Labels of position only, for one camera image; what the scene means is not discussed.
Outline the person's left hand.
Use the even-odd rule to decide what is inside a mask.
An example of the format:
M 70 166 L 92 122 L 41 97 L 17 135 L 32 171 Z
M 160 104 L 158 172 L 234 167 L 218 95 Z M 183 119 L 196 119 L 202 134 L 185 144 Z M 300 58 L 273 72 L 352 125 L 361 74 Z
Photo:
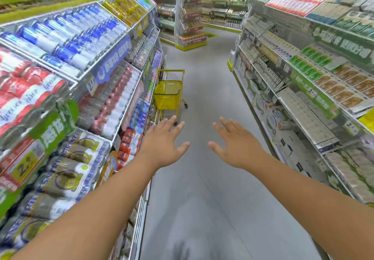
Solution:
M 145 139 L 144 136 L 141 148 L 137 154 L 137 158 L 141 158 L 146 165 L 151 166 L 155 171 L 177 162 L 172 160 L 172 148 L 180 146 L 176 146 L 175 140 L 185 125 L 185 122 L 182 121 L 178 124 L 175 133 L 162 133 L 165 120 L 169 119 L 165 118 L 157 124 L 158 134 L 156 139 Z

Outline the person's right forearm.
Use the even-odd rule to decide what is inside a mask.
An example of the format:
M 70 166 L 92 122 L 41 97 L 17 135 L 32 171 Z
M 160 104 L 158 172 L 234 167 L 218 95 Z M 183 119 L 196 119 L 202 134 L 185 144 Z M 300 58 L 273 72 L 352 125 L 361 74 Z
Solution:
M 374 260 L 374 209 L 297 173 L 273 156 L 255 155 L 248 171 L 334 260 Z

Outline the person's left forearm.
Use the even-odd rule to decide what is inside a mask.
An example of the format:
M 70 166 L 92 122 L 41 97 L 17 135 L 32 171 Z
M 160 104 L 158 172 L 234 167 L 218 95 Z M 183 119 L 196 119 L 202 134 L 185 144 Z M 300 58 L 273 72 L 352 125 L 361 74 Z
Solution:
M 156 170 L 155 158 L 138 154 L 10 260 L 108 260 Z

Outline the yellow shopping cart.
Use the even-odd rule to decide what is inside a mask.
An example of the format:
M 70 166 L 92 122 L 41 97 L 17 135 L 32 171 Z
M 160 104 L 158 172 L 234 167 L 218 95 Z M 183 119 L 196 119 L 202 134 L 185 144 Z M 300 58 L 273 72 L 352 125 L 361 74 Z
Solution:
M 159 115 L 159 121 L 172 116 L 178 117 L 180 109 L 188 109 L 183 98 L 184 69 L 158 69 L 158 82 L 153 98 Z

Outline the row of red capped bottles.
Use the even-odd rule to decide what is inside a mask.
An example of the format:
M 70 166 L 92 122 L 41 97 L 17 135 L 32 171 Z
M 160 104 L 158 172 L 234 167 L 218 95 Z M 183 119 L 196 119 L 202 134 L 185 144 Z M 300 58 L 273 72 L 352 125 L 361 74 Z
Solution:
M 122 60 L 108 82 L 100 84 L 93 95 L 81 97 L 76 126 L 112 140 L 140 76 L 139 69 Z

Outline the pile of white cardboard cases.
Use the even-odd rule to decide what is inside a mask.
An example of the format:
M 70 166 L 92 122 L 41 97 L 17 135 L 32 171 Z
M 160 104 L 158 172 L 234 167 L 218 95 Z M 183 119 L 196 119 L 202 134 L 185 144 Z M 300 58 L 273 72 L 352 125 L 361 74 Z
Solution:
M 312 149 L 287 110 L 258 91 L 253 97 L 252 105 L 284 162 L 295 171 L 329 185 L 326 173 L 316 164 Z

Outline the white carton shelf unit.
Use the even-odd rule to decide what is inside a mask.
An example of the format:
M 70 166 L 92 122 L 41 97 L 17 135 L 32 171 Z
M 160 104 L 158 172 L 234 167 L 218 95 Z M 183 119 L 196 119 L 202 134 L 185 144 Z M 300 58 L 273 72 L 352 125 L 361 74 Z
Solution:
M 279 159 L 374 209 L 374 0 L 227 0 L 233 70 Z

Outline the blue shelf sign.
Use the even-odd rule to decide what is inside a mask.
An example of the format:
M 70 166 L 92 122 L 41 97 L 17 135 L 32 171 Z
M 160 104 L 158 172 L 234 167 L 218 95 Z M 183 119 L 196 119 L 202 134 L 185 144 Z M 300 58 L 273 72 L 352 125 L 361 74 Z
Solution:
M 93 72 L 98 85 L 109 81 L 110 75 L 117 65 L 124 59 L 131 47 L 131 38 L 127 35 L 112 50 L 110 50 Z

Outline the green shelf banner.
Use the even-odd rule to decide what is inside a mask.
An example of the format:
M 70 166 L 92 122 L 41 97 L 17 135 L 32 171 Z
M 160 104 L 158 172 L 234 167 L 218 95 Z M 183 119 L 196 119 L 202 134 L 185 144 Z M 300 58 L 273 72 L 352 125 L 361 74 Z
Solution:
M 319 107 L 329 119 L 334 119 L 339 115 L 339 107 L 334 101 L 320 91 L 312 82 L 310 82 L 302 73 L 293 69 L 291 80 L 311 101 Z

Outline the freestanding white display rack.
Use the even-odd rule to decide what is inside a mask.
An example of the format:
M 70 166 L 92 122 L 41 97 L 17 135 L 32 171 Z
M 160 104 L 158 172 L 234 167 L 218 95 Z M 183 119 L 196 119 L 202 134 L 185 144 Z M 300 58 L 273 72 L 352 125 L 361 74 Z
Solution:
M 201 21 L 202 0 L 176 0 L 175 46 L 189 51 L 207 45 L 207 34 Z

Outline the row of green white cartons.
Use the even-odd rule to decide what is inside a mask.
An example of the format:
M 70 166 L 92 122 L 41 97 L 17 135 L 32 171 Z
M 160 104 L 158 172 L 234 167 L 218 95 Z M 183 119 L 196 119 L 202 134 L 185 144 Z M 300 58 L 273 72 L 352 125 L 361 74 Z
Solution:
M 330 53 L 316 44 L 306 46 L 289 60 L 293 67 L 317 86 L 329 81 L 337 69 L 347 62 L 347 58 Z

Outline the shelves of dark bottles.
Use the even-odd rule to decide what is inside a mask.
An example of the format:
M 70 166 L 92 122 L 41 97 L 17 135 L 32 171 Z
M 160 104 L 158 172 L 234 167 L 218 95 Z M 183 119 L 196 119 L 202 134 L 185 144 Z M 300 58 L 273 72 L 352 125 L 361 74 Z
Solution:
M 201 7 L 204 26 L 236 33 L 248 13 L 246 0 L 201 0 Z

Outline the row of gold cans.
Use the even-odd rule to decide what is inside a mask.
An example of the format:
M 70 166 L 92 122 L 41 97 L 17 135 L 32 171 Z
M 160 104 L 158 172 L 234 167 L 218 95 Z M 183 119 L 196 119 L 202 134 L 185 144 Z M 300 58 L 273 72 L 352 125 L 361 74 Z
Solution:
M 129 27 L 147 15 L 147 10 L 135 0 L 105 0 L 102 5 Z

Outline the row of brown white cartons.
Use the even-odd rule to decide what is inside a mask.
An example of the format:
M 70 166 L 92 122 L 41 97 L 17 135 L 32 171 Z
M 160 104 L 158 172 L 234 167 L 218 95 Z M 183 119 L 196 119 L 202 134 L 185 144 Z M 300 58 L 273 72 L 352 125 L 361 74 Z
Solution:
M 343 64 L 330 72 L 320 69 L 310 78 L 335 102 L 353 114 L 374 107 L 374 75 L 352 64 Z

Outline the row of red white bottles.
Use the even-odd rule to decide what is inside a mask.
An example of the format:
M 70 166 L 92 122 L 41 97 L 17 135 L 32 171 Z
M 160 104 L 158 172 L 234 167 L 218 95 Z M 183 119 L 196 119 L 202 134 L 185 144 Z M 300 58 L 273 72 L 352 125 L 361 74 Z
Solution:
M 0 46 L 0 151 L 55 110 L 69 88 L 63 78 Z

